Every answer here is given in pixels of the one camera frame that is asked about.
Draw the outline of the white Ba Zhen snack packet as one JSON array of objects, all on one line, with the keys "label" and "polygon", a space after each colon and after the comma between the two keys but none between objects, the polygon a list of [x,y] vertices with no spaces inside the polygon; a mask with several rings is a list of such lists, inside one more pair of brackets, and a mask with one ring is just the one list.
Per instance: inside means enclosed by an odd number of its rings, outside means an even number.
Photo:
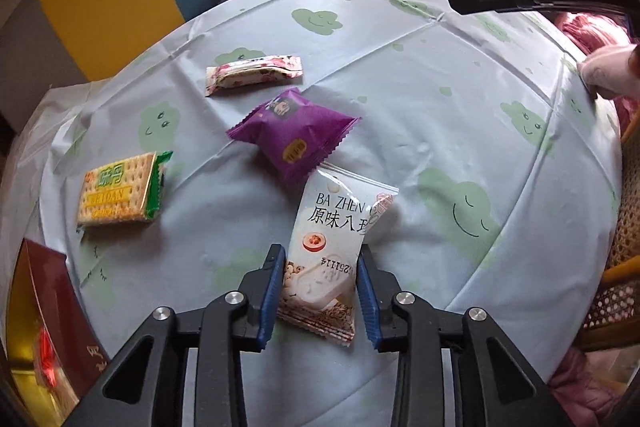
[{"label": "white Ba Zhen snack packet", "polygon": [[292,231],[278,317],[342,346],[356,334],[357,261],[397,187],[324,162],[307,179]]}]

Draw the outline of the purple pastry packet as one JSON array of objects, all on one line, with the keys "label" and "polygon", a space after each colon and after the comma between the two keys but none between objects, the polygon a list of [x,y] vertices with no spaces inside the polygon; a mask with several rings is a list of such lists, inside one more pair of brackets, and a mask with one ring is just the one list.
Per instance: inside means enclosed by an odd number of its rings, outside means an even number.
[{"label": "purple pastry packet", "polygon": [[291,88],[256,106],[227,135],[258,146],[281,180],[295,184],[328,158],[359,121]]}]

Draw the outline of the green cracker pack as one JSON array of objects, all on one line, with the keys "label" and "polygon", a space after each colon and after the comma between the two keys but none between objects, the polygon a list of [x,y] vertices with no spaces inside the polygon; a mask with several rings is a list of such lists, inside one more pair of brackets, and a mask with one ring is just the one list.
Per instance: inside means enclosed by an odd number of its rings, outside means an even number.
[{"label": "green cracker pack", "polygon": [[78,209],[78,227],[150,222],[160,212],[166,152],[116,160],[85,173]]}]

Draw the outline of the gold and maroon tin box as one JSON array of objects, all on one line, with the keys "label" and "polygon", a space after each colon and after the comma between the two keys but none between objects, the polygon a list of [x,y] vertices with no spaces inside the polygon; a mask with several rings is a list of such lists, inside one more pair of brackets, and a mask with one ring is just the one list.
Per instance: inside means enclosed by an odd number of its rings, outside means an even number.
[{"label": "gold and maroon tin box", "polygon": [[24,239],[6,308],[6,355],[17,394],[38,426],[59,426],[110,358],[89,325],[66,256]]}]

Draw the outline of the rattan chair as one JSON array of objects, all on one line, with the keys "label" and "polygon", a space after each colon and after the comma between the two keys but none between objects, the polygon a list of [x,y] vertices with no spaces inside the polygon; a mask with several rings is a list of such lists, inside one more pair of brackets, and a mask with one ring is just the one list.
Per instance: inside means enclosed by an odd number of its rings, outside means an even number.
[{"label": "rattan chair", "polygon": [[574,345],[582,351],[620,349],[639,342],[639,119],[622,140],[620,212],[597,294]]}]

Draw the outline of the pink floral snack bar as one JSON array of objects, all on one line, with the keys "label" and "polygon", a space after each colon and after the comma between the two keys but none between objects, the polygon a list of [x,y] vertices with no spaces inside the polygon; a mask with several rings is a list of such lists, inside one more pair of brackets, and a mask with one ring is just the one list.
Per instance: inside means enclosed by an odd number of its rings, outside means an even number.
[{"label": "pink floral snack bar", "polygon": [[296,55],[267,55],[206,68],[204,94],[295,80],[304,75],[302,59]]}]

